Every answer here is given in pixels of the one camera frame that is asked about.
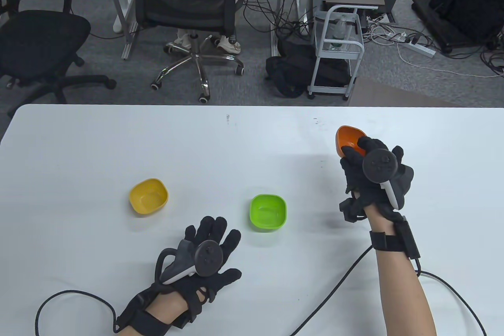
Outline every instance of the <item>power strip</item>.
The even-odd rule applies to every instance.
[[[401,43],[401,46],[407,47],[410,50],[416,51],[419,54],[422,54],[428,58],[433,58],[434,55],[436,54],[436,51],[431,50],[428,47],[419,45],[418,43],[415,45],[412,44],[411,42],[405,43],[405,41],[406,41],[406,33],[405,32],[403,32],[401,35],[395,35],[392,32],[387,32],[387,37],[389,37],[391,41],[399,42],[399,43]]]

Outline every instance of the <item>white sneaker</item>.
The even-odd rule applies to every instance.
[[[189,34],[184,34],[182,38],[179,38],[177,35],[177,39],[174,41],[175,44],[182,46],[183,48],[191,49],[191,40],[189,39]]]
[[[222,48],[225,52],[229,54],[234,54],[237,55],[241,52],[241,45],[238,42],[235,42],[235,44],[230,44],[229,43],[229,38],[225,37],[224,35],[221,36],[221,40],[217,47]]]

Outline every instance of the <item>yellow bowl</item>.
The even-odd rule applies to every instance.
[[[158,179],[149,179],[139,183],[130,192],[133,209],[142,215],[151,214],[168,202],[168,190]]]

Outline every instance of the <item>white metal cart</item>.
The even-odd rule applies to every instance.
[[[336,10],[340,8],[353,9],[353,13],[340,13]],[[378,9],[378,6],[370,5],[334,5],[327,12],[318,11],[315,13],[313,38],[315,39],[315,52],[317,61],[311,84],[308,87],[308,98],[313,98],[313,93],[332,93],[342,94],[343,99],[347,100],[350,96],[360,62],[364,56],[364,41],[362,38],[362,29],[360,28],[360,19],[357,14],[359,9]],[[327,38],[329,25],[335,24],[338,20],[345,22],[345,38],[334,39]],[[348,61],[350,69],[350,81],[346,87],[318,86],[315,85],[317,72],[319,71],[320,59],[343,59]],[[352,62],[355,61],[355,67],[352,69]]]

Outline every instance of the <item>black bag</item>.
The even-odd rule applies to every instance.
[[[315,69],[315,48],[279,41],[281,56],[266,60],[266,72],[278,91],[287,98],[297,98],[311,83]],[[350,82],[348,64],[345,60],[321,59],[315,85],[344,87]]]

